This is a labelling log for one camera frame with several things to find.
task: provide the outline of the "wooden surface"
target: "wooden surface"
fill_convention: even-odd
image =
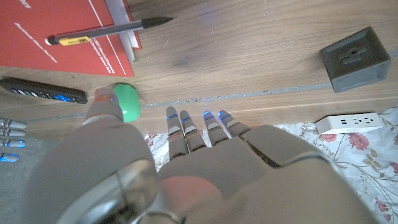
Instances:
[[[75,105],[0,91],[0,117],[29,121],[29,135],[61,138],[77,127],[102,86],[125,82],[142,105],[328,83],[319,50],[367,26],[384,47],[398,47],[396,0],[209,0],[129,3],[135,19],[170,16],[168,24],[139,32],[134,78],[22,68],[0,68],[19,77],[87,92]],[[178,105],[203,127],[205,110],[227,110],[248,125],[316,121],[328,114],[380,111],[398,104],[398,61],[386,81],[343,93],[331,88]],[[143,133],[166,132],[166,106],[142,109],[133,122]]]

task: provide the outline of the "floral fabric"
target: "floral fabric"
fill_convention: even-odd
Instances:
[[[324,152],[381,223],[398,224],[398,107],[379,114],[384,127],[366,133],[319,135],[315,123],[276,127]],[[201,132],[208,146],[207,132]],[[169,161],[167,134],[144,136],[159,170]]]

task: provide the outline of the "green object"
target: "green object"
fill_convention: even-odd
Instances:
[[[123,111],[124,122],[136,120],[141,114],[137,90],[129,84],[121,83],[117,84],[113,91],[119,98],[119,106]]]

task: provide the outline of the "gray carpet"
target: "gray carpet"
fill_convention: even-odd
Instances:
[[[18,154],[21,159],[16,163],[0,162],[0,223],[21,223],[23,208],[22,192],[32,168],[43,158],[58,141],[23,137],[26,147],[0,147],[1,152]]]

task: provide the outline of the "power strip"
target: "power strip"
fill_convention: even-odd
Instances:
[[[319,134],[363,133],[383,127],[377,113],[327,116],[315,124]]]

